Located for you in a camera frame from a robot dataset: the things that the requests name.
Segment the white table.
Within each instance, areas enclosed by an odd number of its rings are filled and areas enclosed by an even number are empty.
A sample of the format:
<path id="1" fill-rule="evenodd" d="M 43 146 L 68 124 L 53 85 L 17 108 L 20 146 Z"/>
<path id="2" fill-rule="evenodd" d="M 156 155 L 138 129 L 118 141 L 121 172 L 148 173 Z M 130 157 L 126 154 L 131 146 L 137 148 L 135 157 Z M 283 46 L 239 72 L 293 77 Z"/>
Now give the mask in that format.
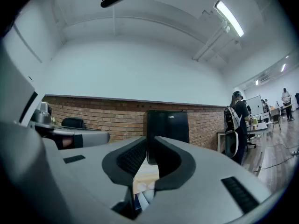
<path id="1" fill-rule="evenodd" d="M 256 125 L 250 125 L 247 128 L 247 132 L 248 134 L 259 134 L 262 136 L 263 139 L 266 138 L 266 134 L 268 131 L 268 127 L 266 125 L 266 123 L 259 123 Z M 220 152 L 221 151 L 221 136 L 225 135 L 225 131 L 220 131 L 217 133 L 217 151 Z"/>

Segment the black and white backpack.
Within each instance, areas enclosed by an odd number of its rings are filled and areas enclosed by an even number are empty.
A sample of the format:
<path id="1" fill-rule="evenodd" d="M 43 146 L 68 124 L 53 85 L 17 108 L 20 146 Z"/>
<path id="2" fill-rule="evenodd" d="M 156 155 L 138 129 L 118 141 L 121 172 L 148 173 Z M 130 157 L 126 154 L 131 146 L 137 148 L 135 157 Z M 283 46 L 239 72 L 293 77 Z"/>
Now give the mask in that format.
<path id="1" fill-rule="evenodd" d="M 235 110 L 231 107 L 226 107 L 224 110 L 225 132 L 236 131 L 240 127 L 242 116 L 238 116 Z"/>

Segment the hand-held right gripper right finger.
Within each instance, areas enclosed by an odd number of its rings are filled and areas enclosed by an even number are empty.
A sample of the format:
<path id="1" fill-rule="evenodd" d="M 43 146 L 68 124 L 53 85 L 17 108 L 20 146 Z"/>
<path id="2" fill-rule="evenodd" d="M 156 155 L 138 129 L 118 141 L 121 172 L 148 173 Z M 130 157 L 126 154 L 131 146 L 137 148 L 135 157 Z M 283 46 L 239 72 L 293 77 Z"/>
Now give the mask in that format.
<path id="1" fill-rule="evenodd" d="M 271 192 L 225 155 L 178 140 L 156 137 L 160 178 L 141 224 L 253 223 Z"/>

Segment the person's left hand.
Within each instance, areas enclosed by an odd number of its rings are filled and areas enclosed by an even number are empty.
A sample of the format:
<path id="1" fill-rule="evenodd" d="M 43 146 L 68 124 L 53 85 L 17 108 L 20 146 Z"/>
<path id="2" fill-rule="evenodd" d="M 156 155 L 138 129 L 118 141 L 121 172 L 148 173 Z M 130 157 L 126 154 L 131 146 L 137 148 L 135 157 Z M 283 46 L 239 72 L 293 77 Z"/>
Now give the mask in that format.
<path id="1" fill-rule="evenodd" d="M 69 148 L 73 144 L 73 137 L 71 136 L 63 137 L 62 144 L 64 149 Z"/>

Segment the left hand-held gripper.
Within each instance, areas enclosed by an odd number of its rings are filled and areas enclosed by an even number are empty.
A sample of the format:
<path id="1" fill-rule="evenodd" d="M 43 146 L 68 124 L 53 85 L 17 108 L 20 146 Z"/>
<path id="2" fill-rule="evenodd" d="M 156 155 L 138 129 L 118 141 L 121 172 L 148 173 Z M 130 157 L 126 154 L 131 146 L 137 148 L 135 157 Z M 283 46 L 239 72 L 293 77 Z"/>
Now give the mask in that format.
<path id="1" fill-rule="evenodd" d="M 23 74 L 0 41 L 0 123 L 29 127 L 46 95 L 47 67 Z"/>

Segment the white air conditioner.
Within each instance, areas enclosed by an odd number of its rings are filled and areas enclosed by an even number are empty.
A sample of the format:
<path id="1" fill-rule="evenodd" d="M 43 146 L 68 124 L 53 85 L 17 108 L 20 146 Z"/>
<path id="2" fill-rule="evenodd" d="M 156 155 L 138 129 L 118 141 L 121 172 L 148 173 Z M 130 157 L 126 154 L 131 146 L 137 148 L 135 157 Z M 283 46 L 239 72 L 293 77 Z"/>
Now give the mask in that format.
<path id="1" fill-rule="evenodd" d="M 262 73 L 257 79 L 256 79 L 256 85 L 263 85 L 267 82 L 269 82 L 271 79 L 273 79 L 274 74 L 273 73 Z"/>

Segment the black chair with white frame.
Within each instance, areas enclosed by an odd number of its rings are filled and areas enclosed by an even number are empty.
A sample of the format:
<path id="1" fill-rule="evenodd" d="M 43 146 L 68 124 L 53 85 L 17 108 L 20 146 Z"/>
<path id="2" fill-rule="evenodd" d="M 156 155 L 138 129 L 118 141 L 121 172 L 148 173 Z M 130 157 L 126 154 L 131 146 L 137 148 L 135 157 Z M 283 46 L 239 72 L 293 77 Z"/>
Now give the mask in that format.
<path id="1" fill-rule="evenodd" d="M 229 158 L 233 158 L 239 147 L 238 133 L 229 131 L 225 133 L 225 153 Z"/>

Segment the white ceiling pipes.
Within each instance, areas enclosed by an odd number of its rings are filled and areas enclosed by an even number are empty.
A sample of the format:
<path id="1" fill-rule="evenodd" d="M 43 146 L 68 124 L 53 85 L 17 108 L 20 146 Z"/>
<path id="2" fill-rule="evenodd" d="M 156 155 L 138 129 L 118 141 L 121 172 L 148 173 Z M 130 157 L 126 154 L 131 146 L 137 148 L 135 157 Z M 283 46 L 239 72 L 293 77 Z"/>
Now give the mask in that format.
<path id="1" fill-rule="evenodd" d="M 235 37 L 231 37 L 229 41 L 217 52 L 214 51 L 214 54 L 208 56 L 207 54 L 212 52 L 216 43 L 224 36 L 228 35 L 230 32 L 230 26 L 226 19 L 222 21 L 219 27 L 215 30 L 212 36 L 207 40 L 207 42 L 196 52 L 196 54 L 192 57 L 194 61 L 205 61 L 206 63 L 210 62 L 214 57 L 218 56 L 219 53 L 227 47 L 231 42 L 238 43 L 238 40 Z"/>

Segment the black office chair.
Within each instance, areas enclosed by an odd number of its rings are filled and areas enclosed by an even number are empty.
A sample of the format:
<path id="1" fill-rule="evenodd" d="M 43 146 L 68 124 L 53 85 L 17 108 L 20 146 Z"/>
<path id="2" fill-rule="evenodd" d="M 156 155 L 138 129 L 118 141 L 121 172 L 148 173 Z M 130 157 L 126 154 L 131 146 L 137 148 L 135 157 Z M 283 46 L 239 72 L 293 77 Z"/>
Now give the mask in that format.
<path id="1" fill-rule="evenodd" d="M 81 118 L 77 118 L 77 117 L 67 117 L 63 119 L 63 121 L 61 122 L 61 126 L 85 129 L 84 121 Z"/>

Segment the long ceiling light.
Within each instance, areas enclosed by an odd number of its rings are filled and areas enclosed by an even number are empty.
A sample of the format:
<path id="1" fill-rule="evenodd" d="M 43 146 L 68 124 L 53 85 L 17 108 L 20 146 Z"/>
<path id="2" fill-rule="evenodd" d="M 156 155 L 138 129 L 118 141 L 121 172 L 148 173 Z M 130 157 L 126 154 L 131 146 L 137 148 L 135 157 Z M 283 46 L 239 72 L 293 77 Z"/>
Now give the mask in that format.
<path id="1" fill-rule="evenodd" d="M 235 18 L 235 16 L 229 10 L 229 8 L 222 1 L 216 2 L 215 8 L 233 26 L 234 30 L 237 32 L 237 34 L 239 35 L 239 37 L 242 37 L 244 35 L 244 31 L 243 31 L 240 23 L 238 22 L 238 20 Z"/>

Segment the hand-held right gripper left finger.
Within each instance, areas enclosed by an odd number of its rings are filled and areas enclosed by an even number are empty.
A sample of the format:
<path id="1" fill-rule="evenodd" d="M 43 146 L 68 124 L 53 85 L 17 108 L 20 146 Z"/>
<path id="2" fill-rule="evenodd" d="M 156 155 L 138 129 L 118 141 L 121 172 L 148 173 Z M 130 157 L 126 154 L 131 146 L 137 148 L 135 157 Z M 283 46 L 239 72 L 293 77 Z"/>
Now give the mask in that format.
<path id="1" fill-rule="evenodd" d="M 43 139 L 43 216 L 51 224 L 133 224 L 133 178 L 144 160 L 146 139 L 58 150 Z"/>

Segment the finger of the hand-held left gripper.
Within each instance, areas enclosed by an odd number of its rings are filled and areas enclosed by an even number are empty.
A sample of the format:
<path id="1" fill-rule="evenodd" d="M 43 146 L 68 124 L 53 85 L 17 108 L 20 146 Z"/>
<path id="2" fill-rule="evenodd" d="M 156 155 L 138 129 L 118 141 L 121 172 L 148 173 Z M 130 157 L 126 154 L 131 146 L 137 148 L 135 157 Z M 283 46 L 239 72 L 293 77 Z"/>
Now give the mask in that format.
<path id="1" fill-rule="evenodd" d="M 63 137 L 73 137 L 73 144 L 69 148 L 93 147 L 107 144 L 110 135 L 107 131 L 76 128 L 55 128 L 54 136 L 62 142 Z"/>

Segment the white board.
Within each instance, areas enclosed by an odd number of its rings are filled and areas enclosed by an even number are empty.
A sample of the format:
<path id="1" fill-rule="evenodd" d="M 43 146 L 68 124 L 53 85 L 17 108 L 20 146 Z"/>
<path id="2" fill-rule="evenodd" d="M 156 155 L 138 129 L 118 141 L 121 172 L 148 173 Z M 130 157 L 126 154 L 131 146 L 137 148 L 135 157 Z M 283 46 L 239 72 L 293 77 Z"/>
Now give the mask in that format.
<path id="1" fill-rule="evenodd" d="M 263 104 L 260 95 L 247 99 L 247 105 L 251 108 L 252 116 L 261 115 L 264 113 Z"/>

